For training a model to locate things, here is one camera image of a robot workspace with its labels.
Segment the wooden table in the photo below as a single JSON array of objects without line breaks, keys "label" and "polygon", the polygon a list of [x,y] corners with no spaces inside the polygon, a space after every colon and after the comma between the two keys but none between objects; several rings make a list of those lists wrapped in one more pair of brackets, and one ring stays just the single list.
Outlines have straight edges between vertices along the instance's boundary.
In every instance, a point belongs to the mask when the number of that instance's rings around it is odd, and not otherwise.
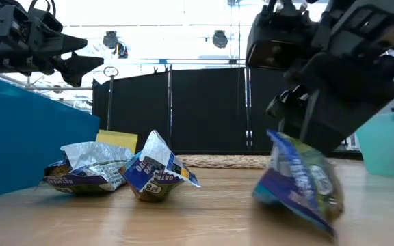
[{"label": "wooden table", "polygon": [[[339,163],[346,213],[339,244],[394,245],[394,179]],[[331,245],[285,210],[257,204],[263,171],[194,169],[203,186],[183,184],[161,204],[139,202],[123,187],[102,197],[73,197],[48,187],[0,196],[0,245],[268,246]]]}]

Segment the blue container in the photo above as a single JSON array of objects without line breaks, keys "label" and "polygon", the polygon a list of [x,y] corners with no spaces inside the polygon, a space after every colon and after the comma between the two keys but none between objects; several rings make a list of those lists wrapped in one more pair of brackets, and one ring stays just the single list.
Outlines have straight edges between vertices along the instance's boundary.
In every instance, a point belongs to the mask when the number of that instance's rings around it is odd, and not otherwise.
[{"label": "blue container", "polygon": [[394,177],[394,113],[374,116],[356,135],[367,171]]},{"label": "blue container", "polygon": [[98,131],[96,116],[0,81],[0,194],[38,185],[60,146]]}]

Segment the oatmeal bar wrapper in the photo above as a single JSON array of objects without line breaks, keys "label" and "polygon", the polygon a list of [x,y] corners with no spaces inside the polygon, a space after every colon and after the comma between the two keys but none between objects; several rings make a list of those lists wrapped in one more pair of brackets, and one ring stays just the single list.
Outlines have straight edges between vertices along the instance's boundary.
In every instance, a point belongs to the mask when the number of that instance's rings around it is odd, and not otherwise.
[{"label": "oatmeal bar wrapper", "polygon": [[178,160],[157,131],[152,131],[141,152],[125,165],[124,178],[136,197],[162,202],[184,181],[200,187],[196,176]]},{"label": "oatmeal bar wrapper", "polygon": [[130,149],[99,142],[74,143],[60,148],[63,159],[44,170],[45,181],[65,193],[106,193],[126,180],[120,173],[134,157]]},{"label": "oatmeal bar wrapper", "polygon": [[274,142],[270,164],[253,196],[282,203],[335,237],[332,222],[344,211],[343,190],[334,167],[318,150],[283,133],[267,130]]}]

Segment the black partition wall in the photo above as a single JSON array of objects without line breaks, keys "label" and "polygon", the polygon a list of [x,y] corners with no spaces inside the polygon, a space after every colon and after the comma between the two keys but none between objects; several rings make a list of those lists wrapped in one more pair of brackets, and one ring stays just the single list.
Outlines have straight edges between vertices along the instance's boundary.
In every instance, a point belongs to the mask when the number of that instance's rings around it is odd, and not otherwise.
[{"label": "black partition wall", "polygon": [[280,71],[250,69],[250,130],[251,147],[255,154],[269,154],[272,141],[266,129],[278,129],[278,121],[265,113],[273,97],[288,89]]},{"label": "black partition wall", "polygon": [[[107,128],[108,91],[109,82],[94,86],[93,114],[101,129]],[[137,151],[152,130],[168,138],[169,118],[167,72],[114,80],[110,130],[138,134]]]},{"label": "black partition wall", "polygon": [[173,70],[171,148],[177,154],[244,154],[244,69]]}]

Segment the crumpled wrapper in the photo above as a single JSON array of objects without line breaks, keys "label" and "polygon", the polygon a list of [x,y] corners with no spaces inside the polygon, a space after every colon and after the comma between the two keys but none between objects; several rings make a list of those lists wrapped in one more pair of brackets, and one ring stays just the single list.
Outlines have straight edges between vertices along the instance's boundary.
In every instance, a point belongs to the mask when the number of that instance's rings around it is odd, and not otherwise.
[{"label": "crumpled wrapper", "polygon": [[60,150],[64,158],[45,168],[42,181],[74,194],[115,191],[126,182],[119,169],[134,157],[128,148],[98,142],[74,143]]},{"label": "crumpled wrapper", "polygon": [[120,171],[135,196],[145,202],[164,201],[183,182],[200,187],[196,176],[175,157],[157,131],[150,133],[142,151]]},{"label": "crumpled wrapper", "polygon": [[332,222],[344,211],[344,196],[334,167],[318,150],[283,133],[267,130],[274,142],[270,165],[253,196],[266,204],[282,203],[331,236]]}]

